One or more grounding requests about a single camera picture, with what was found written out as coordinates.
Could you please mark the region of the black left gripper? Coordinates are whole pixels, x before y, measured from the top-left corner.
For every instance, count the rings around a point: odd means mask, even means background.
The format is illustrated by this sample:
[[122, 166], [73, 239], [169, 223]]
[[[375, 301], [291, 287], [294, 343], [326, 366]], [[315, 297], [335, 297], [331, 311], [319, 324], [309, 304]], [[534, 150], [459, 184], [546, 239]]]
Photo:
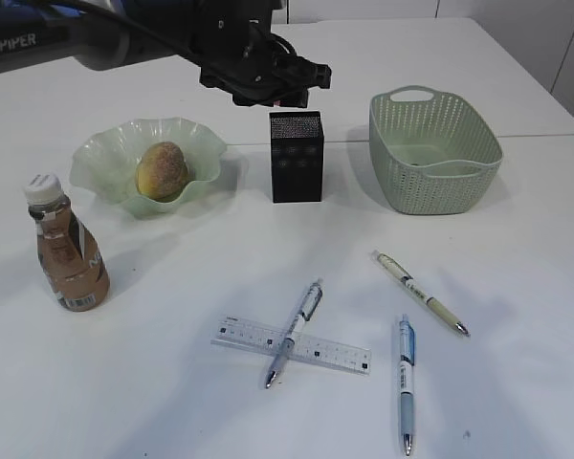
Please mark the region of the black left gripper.
[[326, 64], [298, 55], [271, 31], [284, 1], [200, 1], [193, 51], [201, 59], [200, 83], [232, 95], [236, 106], [306, 108], [309, 89], [328, 89]]

